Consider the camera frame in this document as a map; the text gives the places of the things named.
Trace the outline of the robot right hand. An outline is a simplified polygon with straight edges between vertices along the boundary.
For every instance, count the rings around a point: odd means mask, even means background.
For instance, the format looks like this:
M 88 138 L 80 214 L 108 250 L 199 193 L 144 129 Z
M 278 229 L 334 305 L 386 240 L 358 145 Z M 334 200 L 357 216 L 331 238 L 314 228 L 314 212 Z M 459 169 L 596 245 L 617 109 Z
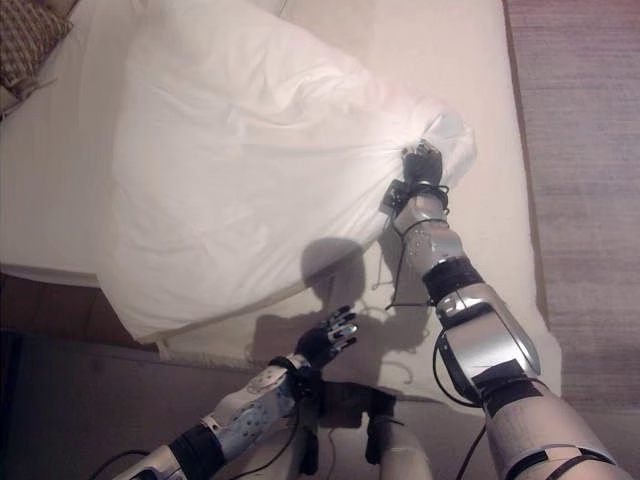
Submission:
M 441 152 L 426 140 L 404 148 L 401 153 L 404 180 L 409 185 L 439 185 L 443 175 Z

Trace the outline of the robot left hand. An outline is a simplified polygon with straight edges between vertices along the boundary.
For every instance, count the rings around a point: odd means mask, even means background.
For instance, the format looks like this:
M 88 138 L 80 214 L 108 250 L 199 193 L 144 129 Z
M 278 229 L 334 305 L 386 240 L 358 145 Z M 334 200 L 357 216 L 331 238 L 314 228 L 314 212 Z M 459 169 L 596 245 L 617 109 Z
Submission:
M 299 338 L 294 354 L 301 356 L 312 368 L 321 370 L 357 342 L 358 329 L 352 307 L 342 306 L 307 330 Z

